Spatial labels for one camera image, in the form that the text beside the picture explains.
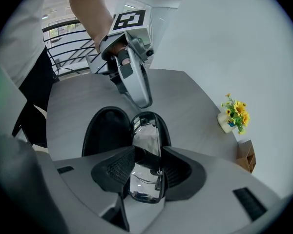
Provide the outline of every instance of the flower vase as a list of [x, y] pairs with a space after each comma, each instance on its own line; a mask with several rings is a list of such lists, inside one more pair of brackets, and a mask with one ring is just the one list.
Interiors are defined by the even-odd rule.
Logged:
[[219, 125], [221, 126], [221, 128], [224, 130], [226, 134], [232, 132], [233, 129], [236, 128], [236, 125], [229, 121], [230, 116], [228, 116], [226, 112], [218, 114], [217, 120]]

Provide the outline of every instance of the dark trousers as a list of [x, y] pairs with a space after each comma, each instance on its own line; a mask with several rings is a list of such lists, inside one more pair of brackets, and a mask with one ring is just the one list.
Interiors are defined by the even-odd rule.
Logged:
[[31, 144], [47, 147], [46, 119], [34, 105], [47, 111], [52, 85], [58, 80], [54, 79], [52, 64], [45, 48], [20, 86], [27, 103], [19, 116], [19, 123]]

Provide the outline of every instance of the white vase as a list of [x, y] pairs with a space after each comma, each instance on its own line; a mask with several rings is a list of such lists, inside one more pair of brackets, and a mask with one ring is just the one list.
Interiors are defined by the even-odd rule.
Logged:
[[230, 117], [226, 114], [226, 112], [222, 112], [222, 113], [218, 114], [218, 116], [217, 116], [218, 123], [226, 134], [232, 132], [233, 129], [236, 128], [235, 125], [230, 126], [228, 124], [229, 119], [230, 119]]

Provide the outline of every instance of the gray table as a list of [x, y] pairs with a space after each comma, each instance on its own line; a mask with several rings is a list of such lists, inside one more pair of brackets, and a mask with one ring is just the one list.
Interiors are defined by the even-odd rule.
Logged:
[[[234, 161], [237, 142], [217, 122], [219, 109], [185, 72], [149, 69], [153, 105], [166, 122], [172, 146]], [[87, 74], [53, 85], [47, 114], [47, 143], [53, 160], [81, 157], [87, 126], [105, 106], [133, 118], [142, 110], [120, 95], [108, 77]]]

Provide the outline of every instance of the yellow flower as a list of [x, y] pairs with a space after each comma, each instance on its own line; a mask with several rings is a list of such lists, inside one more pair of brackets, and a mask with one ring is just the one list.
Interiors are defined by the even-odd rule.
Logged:
[[244, 113], [242, 114], [243, 125], [247, 127], [249, 124], [249, 121], [250, 121], [250, 114], [247, 111], [244, 111]]
[[235, 100], [233, 108], [235, 109], [235, 111], [238, 114], [238, 116], [242, 115], [243, 112], [245, 111], [245, 107], [244, 107], [243, 103], [240, 102], [240, 101]]

